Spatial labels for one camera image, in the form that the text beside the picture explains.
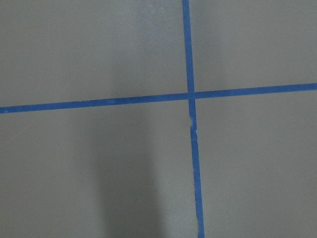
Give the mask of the brown paper table cover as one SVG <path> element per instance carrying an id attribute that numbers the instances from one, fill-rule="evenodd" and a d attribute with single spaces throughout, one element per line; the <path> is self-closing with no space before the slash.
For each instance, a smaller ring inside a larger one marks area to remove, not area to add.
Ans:
<path id="1" fill-rule="evenodd" d="M 3 0 L 3 238 L 314 238 L 314 0 Z"/>

